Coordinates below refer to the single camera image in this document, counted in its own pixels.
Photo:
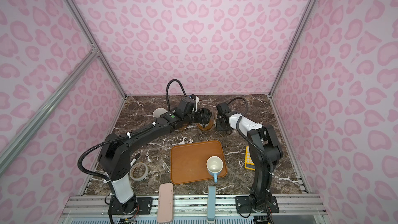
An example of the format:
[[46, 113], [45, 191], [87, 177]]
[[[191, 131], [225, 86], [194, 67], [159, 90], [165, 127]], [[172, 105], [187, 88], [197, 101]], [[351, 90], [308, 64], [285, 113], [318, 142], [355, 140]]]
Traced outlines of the brown wooden coaster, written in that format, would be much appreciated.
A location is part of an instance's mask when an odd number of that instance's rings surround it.
[[202, 131], [208, 131], [210, 130], [214, 125], [214, 121], [211, 119], [208, 124], [201, 124], [197, 123], [197, 127], [202, 130]]

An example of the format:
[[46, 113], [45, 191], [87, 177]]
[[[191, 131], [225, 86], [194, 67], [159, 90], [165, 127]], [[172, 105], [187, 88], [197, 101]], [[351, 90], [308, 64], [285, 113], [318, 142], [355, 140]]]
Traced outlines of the light blue mug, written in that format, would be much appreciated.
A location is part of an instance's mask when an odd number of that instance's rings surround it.
[[214, 183], [218, 182], [218, 175], [223, 170], [223, 160], [218, 156], [212, 156], [206, 161], [208, 173], [214, 179]]

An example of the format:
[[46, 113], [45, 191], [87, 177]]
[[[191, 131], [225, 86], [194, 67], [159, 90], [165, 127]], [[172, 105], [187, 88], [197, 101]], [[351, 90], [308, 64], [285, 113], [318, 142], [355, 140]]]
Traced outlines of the white speckled mug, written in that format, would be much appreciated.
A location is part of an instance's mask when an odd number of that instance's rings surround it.
[[157, 108], [157, 109], [155, 109], [153, 111], [152, 116], [153, 116], [153, 118], [157, 119], [157, 118], [161, 117], [161, 115], [163, 115], [165, 113], [167, 113], [167, 109], [160, 107], [160, 108]]

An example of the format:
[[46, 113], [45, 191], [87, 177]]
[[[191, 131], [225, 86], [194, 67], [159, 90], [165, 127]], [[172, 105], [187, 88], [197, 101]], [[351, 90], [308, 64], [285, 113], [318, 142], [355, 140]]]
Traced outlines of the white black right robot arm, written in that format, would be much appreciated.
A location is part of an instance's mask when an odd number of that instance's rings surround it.
[[282, 148], [272, 125], [256, 123], [240, 113], [217, 114], [216, 127], [230, 134], [236, 130], [248, 142], [252, 162], [255, 165], [255, 177], [249, 202], [255, 211], [269, 209], [271, 184], [274, 171], [283, 157]]

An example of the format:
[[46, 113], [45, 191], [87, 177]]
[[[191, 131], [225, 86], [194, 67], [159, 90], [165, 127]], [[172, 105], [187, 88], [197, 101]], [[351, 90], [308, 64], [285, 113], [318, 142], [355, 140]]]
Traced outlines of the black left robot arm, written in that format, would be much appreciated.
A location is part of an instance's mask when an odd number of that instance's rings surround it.
[[184, 113], [174, 110], [165, 112], [153, 123], [123, 136], [109, 135], [109, 144], [101, 148], [98, 162], [109, 176], [110, 189], [114, 198], [121, 204], [133, 202], [135, 193], [130, 186], [130, 155], [153, 140], [168, 135], [186, 125], [198, 123], [202, 127], [211, 124], [212, 113], [206, 108]]

